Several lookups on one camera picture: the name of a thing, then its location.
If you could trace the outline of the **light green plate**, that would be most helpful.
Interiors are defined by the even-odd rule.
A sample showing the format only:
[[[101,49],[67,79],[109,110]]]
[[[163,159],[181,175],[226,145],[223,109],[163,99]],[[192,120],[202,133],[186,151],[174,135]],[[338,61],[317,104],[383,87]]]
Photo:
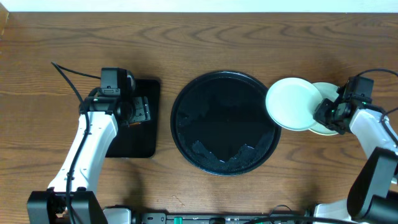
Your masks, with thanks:
[[[320,91],[302,78],[283,78],[275,82],[266,94],[266,109],[281,127],[291,131],[306,131],[316,124],[313,114],[322,102]]]
[[[313,83],[313,85],[319,90],[323,98],[327,98],[331,101],[335,101],[338,98],[338,87],[336,85],[327,82],[316,82]],[[315,134],[323,136],[333,136],[338,134],[338,132],[329,130],[319,123],[312,126],[309,130]]]

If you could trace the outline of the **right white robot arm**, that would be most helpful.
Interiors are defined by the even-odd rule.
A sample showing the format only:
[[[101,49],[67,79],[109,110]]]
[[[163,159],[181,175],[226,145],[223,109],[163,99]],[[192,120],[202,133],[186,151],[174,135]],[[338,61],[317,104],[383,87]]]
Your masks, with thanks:
[[[324,99],[313,115],[316,121],[343,134],[356,136],[368,158],[345,200],[316,207],[317,215],[357,223],[397,223],[397,134],[386,112],[358,100]]]

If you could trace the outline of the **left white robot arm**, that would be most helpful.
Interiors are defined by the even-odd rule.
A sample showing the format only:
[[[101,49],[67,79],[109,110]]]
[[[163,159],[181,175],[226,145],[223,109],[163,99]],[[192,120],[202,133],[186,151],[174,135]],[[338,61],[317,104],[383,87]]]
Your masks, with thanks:
[[[125,205],[101,208],[96,192],[106,157],[154,154],[159,102],[89,96],[85,108],[62,168],[47,190],[33,191],[27,201],[31,223],[139,223]]]

